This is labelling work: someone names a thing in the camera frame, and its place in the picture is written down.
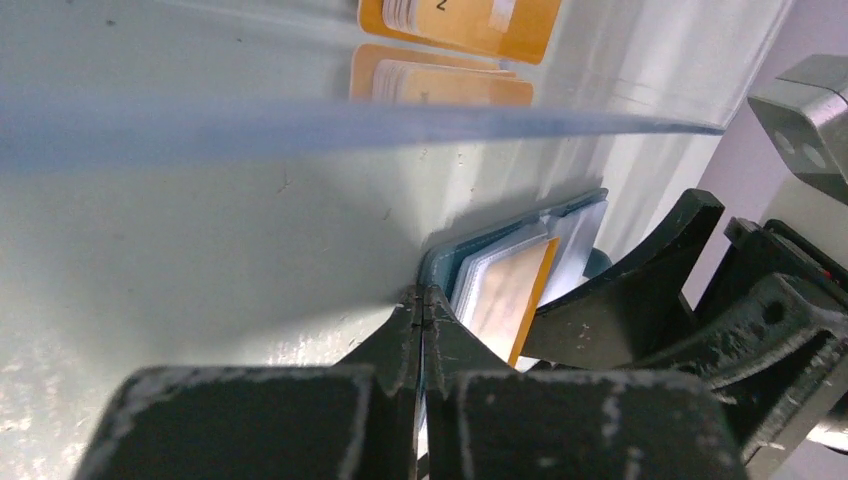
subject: black mechanical part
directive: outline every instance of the black mechanical part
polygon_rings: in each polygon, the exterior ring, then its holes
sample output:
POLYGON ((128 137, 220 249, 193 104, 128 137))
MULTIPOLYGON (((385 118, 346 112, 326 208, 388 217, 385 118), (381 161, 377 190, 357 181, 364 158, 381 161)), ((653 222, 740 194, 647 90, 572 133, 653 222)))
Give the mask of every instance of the black mechanical part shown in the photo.
POLYGON ((717 403, 677 372, 465 373, 448 404, 459 458, 438 478, 746 478, 717 403))
POLYGON ((680 288, 721 209, 686 192, 625 260, 542 312, 530 351, 553 356, 534 372, 488 350, 438 287, 410 287, 333 367, 142 370, 114 397, 77 478, 415 478, 418 468, 434 480, 741 478, 741 463, 766 478, 822 419, 844 417, 848 272, 781 222, 733 219, 692 311, 680 288), (431 454, 416 462, 425 398, 431 454))
POLYGON ((459 323, 440 288, 428 288, 425 299, 423 356, 430 477, 463 478, 454 476, 453 469, 461 462, 456 412, 449 400, 457 375, 463 371, 514 370, 459 323))
POLYGON ((411 478, 423 290, 333 367, 142 370, 76 478, 411 478))
POLYGON ((114 396, 75 478, 360 478, 372 373, 142 370, 114 396))
POLYGON ((650 352, 723 211, 709 192, 685 191, 620 262, 536 312, 522 355, 606 369, 650 352))

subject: card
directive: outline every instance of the card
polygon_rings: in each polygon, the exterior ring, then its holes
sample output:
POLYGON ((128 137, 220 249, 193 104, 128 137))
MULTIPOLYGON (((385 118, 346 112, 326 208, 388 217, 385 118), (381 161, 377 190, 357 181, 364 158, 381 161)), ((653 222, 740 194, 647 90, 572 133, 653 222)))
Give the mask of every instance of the card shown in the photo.
POLYGON ((489 265, 532 246, 547 243, 548 238, 548 229, 544 222, 536 219, 491 243, 488 247, 466 256, 456 274, 453 294, 450 298, 451 308, 456 318, 463 325, 468 326, 480 299, 482 276, 489 265))
POLYGON ((538 64, 561 0, 360 0, 368 33, 538 64))
POLYGON ((533 283, 533 289, 530 292, 530 297, 527 299, 527 308, 524 311, 524 316, 521 318, 518 332, 515 334, 515 341, 512 343, 512 350, 509 352, 509 358, 507 359, 507 363, 511 367, 515 367, 518 364, 519 358, 521 358, 521 350, 524 349, 524 342, 527 341, 527 334, 530 333, 533 318, 536 317, 536 308, 547 286, 548 277, 554 266, 554 258, 559 249, 559 244, 559 238, 551 239, 542 264, 539 266, 539 275, 533 283))

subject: orange card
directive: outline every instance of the orange card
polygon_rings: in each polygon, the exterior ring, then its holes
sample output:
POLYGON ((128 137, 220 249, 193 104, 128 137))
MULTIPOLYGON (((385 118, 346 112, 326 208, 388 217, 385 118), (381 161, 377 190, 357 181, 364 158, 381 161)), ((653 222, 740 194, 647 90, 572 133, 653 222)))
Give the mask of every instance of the orange card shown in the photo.
POLYGON ((385 4, 384 1, 389 0, 360 0, 359 24, 366 32, 532 64, 539 64, 545 56, 561 3, 561 0, 393 0, 385 4))
POLYGON ((515 366, 536 305, 548 280, 559 239, 491 264, 468 329, 496 355, 515 366))

